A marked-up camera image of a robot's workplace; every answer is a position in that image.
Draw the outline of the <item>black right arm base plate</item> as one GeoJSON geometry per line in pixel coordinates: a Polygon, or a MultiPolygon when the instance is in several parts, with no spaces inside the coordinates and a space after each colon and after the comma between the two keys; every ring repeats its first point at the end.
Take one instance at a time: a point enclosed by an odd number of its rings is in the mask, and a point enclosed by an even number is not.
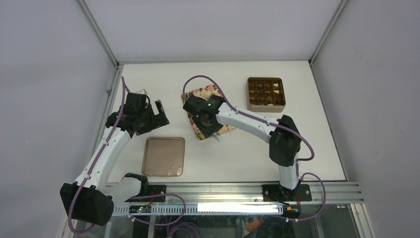
{"type": "Polygon", "coordinates": [[[293,190],[282,187],[280,184],[263,184],[262,195],[264,202],[298,202],[312,201],[310,186],[299,183],[293,190]]]}

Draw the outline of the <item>silver metal tongs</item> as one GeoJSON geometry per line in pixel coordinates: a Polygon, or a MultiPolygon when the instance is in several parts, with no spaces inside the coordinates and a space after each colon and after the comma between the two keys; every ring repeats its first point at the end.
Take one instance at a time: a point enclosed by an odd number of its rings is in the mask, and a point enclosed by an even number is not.
{"type": "Polygon", "coordinates": [[[211,137],[218,142],[222,141],[222,136],[219,133],[214,133],[211,137]]]}

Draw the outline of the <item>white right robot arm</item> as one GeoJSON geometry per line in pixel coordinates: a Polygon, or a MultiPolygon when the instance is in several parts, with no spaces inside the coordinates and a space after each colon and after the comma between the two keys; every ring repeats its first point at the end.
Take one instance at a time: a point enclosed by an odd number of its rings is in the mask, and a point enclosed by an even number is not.
{"type": "Polygon", "coordinates": [[[302,139],[294,121],[286,115],[280,119],[264,117],[229,104],[223,97],[212,95],[207,100],[191,95],[183,104],[183,110],[205,138],[229,125],[245,131],[268,144],[269,158],[279,168],[279,193],[291,201],[299,194],[300,184],[297,156],[302,139]]]}

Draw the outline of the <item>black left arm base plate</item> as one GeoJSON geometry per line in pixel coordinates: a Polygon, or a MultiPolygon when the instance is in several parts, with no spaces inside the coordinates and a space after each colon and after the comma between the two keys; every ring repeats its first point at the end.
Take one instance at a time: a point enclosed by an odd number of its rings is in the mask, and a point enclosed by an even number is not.
{"type": "MultiPolygon", "coordinates": [[[[141,192],[137,196],[150,196],[150,195],[158,195],[158,194],[165,194],[167,186],[166,185],[148,185],[147,188],[142,188],[141,192]]],[[[156,197],[156,198],[130,198],[127,199],[125,202],[165,202],[165,196],[156,197]]]]}

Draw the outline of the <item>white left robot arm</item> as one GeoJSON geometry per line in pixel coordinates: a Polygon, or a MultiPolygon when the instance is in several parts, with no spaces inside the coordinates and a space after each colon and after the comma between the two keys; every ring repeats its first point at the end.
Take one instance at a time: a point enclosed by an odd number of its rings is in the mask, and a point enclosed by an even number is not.
{"type": "Polygon", "coordinates": [[[169,124],[161,101],[156,100],[155,105],[156,114],[148,95],[128,93],[118,111],[108,116],[103,138],[87,166],[75,182],[64,183],[60,189],[69,220],[103,226],[116,206],[132,198],[148,198],[146,176],[128,173],[115,185],[108,186],[107,182],[130,139],[169,124]]]}

